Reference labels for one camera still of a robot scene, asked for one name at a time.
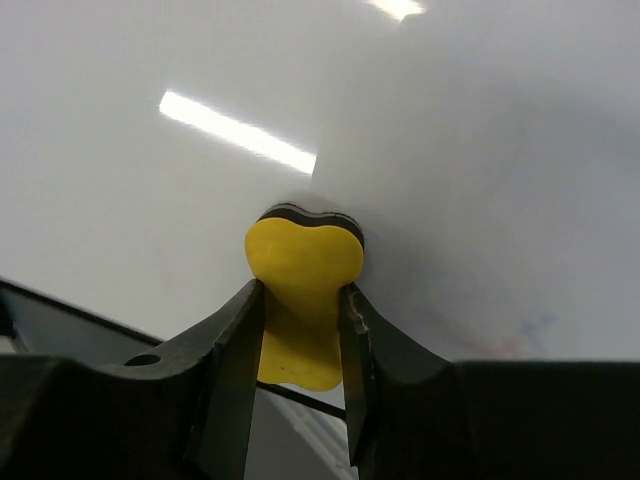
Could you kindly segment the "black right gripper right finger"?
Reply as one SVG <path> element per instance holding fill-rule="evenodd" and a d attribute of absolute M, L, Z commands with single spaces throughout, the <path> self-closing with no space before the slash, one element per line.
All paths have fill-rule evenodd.
<path fill-rule="evenodd" d="M 341 290 L 349 457 L 363 479 L 635 479 L 635 362 L 448 361 Z"/>

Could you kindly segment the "yellow whiteboard eraser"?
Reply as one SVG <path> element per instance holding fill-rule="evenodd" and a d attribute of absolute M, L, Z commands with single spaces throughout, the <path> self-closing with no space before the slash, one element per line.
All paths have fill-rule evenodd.
<path fill-rule="evenodd" d="M 342 381 L 340 291 L 364 264 L 359 225 L 337 212 L 278 204 L 249 228 L 244 249 L 265 288 L 259 381 L 313 392 L 334 389 Z"/>

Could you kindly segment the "black framed whiteboard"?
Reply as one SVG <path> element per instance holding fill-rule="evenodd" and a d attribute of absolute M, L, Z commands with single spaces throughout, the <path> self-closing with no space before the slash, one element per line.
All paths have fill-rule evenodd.
<path fill-rule="evenodd" d="M 280 202 L 445 358 L 637 360 L 638 3 L 2 3 L 4 279 L 168 339 Z"/>

